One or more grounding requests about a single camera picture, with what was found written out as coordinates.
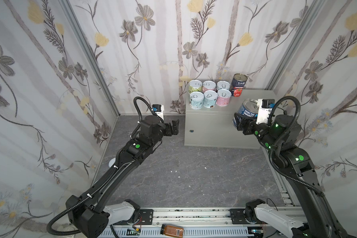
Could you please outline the blue label can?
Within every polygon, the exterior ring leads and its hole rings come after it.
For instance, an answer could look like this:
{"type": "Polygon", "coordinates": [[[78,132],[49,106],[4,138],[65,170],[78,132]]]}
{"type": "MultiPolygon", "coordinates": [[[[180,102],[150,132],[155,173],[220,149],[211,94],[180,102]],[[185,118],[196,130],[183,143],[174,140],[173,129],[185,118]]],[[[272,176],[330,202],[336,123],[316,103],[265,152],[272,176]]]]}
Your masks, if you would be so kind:
{"type": "Polygon", "coordinates": [[[246,99],[238,109],[237,113],[248,117],[257,117],[259,106],[257,100],[246,99]]]}

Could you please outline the pink label can back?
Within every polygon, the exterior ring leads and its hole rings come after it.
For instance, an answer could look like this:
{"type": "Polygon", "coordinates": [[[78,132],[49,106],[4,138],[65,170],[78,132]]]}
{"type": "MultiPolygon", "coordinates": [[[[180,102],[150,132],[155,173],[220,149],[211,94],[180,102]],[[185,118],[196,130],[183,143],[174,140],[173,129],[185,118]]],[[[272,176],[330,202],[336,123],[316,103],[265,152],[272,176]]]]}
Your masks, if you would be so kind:
{"type": "Polygon", "coordinates": [[[216,105],[219,107],[226,107],[229,105],[232,93],[227,89],[218,90],[218,98],[216,100],[216,105]]]}

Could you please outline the pink label can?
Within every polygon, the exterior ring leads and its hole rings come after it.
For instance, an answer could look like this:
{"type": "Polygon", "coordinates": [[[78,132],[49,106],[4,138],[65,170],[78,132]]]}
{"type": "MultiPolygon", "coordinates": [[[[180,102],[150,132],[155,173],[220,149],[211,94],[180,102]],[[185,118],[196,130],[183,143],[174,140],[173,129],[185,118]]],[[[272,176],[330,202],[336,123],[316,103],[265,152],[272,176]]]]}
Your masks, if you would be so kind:
{"type": "Polygon", "coordinates": [[[226,107],[229,105],[232,93],[227,89],[218,90],[218,98],[216,100],[216,105],[219,107],[226,107]]]}
{"type": "Polygon", "coordinates": [[[209,91],[209,90],[215,91],[216,86],[217,86],[217,84],[214,81],[211,81],[211,80],[204,81],[202,83],[202,92],[205,93],[206,91],[209,91]]]}

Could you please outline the teal can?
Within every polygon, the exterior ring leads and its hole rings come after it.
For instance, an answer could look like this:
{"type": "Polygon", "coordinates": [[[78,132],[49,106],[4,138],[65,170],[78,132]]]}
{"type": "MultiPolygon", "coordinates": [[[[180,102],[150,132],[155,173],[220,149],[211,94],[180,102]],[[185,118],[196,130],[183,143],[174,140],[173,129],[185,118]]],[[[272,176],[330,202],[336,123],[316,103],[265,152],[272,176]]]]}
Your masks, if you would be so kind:
{"type": "Polygon", "coordinates": [[[214,108],[218,98],[218,93],[213,90],[207,90],[203,93],[203,95],[204,95],[203,106],[205,108],[214,108]]]}
{"type": "Polygon", "coordinates": [[[227,81],[218,81],[216,85],[217,91],[225,89],[225,90],[230,90],[230,83],[227,81]]]}
{"type": "Polygon", "coordinates": [[[189,95],[189,104],[192,109],[200,110],[203,107],[204,94],[202,92],[192,92],[189,95]]]}

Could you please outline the red dark label can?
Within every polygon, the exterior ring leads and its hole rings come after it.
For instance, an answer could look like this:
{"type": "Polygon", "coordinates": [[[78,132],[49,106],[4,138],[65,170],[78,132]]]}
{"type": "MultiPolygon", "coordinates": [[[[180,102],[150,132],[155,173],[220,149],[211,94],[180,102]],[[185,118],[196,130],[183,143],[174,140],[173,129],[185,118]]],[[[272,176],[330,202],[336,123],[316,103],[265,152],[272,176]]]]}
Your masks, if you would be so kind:
{"type": "Polygon", "coordinates": [[[232,93],[232,96],[239,97],[242,94],[242,91],[245,87],[247,80],[248,80],[248,77],[242,73],[236,73],[233,76],[233,79],[232,79],[232,82],[230,85],[230,91],[232,93]]]}

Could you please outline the green label can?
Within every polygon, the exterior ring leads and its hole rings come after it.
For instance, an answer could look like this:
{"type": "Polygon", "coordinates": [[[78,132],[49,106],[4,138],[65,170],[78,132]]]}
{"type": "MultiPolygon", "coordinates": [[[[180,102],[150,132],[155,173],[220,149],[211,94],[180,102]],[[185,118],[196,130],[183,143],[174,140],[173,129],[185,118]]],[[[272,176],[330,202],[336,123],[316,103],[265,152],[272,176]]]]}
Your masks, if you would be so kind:
{"type": "Polygon", "coordinates": [[[202,85],[200,80],[191,80],[189,82],[189,94],[193,92],[202,92],[202,85]]]}

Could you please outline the pink label can front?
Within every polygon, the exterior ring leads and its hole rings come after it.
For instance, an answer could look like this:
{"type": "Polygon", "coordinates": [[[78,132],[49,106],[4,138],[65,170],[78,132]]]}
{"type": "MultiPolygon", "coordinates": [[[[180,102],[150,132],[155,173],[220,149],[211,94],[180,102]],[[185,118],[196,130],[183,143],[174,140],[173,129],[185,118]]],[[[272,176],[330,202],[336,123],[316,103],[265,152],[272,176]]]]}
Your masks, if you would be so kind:
{"type": "Polygon", "coordinates": [[[214,81],[211,81],[211,80],[204,81],[202,83],[202,92],[205,93],[206,91],[209,91],[209,90],[215,91],[216,86],[217,86],[217,84],[214,81]]]}

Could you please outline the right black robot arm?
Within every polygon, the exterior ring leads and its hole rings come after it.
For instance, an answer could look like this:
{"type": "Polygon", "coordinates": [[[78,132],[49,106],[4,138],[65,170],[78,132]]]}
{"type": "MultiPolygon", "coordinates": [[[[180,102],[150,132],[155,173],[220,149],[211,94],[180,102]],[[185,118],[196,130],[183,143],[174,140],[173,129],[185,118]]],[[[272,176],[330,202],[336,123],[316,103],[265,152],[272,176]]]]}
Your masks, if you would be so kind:
{"type": "Polygon", "coordinates": [[[239,113],[234,118],[238,131],[255,136],[267,150],[272,168],[294,190],[306,222],[290,220],[261,199],[246,204],[244,217],[250,224],[266,223],[289,238],[349,238],[321,189],[311,157],[295,145],[301,131],[297,122],[300,110],[296,97],[285,96],[273,106],[265,123],[239,113]]]}

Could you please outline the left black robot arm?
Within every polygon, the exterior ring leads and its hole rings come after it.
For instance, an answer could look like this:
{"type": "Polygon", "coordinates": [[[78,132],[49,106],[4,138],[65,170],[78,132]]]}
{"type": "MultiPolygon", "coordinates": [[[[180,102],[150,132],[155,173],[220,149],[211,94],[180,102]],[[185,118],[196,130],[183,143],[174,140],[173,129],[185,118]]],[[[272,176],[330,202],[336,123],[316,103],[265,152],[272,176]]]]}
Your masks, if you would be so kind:
{"type": "Polygon", "coordinates": [[[153,108],[148,105],[150,115],[143,117],[137,104],[146,103],[142,97],[135,97],[134,106],[139,116],[137,127],[131,134],[130,140],[116,154],[115,162],[107,172],[100,177],[81,196],[71,196],[66,201],[66,210],[55,216],[46,227],[49,234],[54,236],[70,236],[78,233],[88,238],[97,238],[108,225],[114,212],[106,211],[107,203],[125,178],[140,166],[145,159],[153,154],[161,145],[165,136],[178,135],[179,120],[164,122],[153,108]],[[76,227],[73,231],[58,231],[53,228],[56,221],[67,215],[69,221],[76,227]]]}

